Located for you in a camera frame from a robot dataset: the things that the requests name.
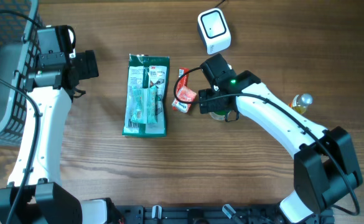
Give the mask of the green 3M package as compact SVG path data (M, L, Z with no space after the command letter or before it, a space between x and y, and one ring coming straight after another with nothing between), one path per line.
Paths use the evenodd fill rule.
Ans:
M130 55L128 65L128 82L126 95L126 111L124 117L124 136L140 138L164 137L166 131L166 109L164 107L169 79L169 57ZM133 88L152 88L156 94L155 124L139 124L131 121L134 108Z

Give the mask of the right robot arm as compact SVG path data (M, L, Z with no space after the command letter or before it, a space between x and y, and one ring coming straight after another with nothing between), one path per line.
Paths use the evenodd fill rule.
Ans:
M259 124L290 154L294 162L294 190L279 203L285 220L299 223L329 208L346 195L355 211L360 207L354 190L363 176L351 135L337 126L316 124L274 96L256 75L236 74L221 54L199 69L210 87L198 93L202 114L233 110Z

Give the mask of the teal snack packet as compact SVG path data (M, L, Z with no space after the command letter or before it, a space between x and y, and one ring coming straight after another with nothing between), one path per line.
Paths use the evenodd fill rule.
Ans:
M131 121L139 124L157 123L155 87L152 88L133 88L134 108L132 110Z

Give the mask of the green lidded jar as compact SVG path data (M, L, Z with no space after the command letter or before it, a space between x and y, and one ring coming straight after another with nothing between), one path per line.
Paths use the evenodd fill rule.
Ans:
M217 121L224 121L229 114L230 111L209 112L209 115Z

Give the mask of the yellow dish soap bottle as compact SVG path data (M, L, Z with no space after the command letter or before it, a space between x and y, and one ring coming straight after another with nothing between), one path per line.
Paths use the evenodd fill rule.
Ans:
M304 114L307 108L313 103L312 95L304 93L296 95L294 99L289 103L289 107L299 114Z

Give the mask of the orange jar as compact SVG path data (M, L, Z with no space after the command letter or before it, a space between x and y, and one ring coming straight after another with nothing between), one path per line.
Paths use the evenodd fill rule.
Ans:
M196 92L186 86L182 86L177 92L177 97L178 99L182 100L183 103L175 99L172 102L172 106L174 109L179 110L182 113L187 113L191 107L191 104L189 104L189 102L193 102L196 96Z

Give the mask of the red stick sachet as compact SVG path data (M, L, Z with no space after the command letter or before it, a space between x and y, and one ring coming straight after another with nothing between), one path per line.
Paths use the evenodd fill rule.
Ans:
M177 87L176 87L176 95L177 95L177 92L180 90L180 88L182 86L187 86L187 80L188 80L188 77L189 75L185 75L184 76L184 73L188 72L188 68L180 68L179 69L179 77L182 77L178 84L177 84Z

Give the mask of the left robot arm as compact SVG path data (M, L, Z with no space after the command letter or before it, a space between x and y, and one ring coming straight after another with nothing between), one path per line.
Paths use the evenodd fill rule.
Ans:
M40 52L24 78L27 101L21 148L5 188L1 223L82 223L81 202L61 186L60 156L65 122L80 80L98 77L95 53L76 53L71 26L38 29Z

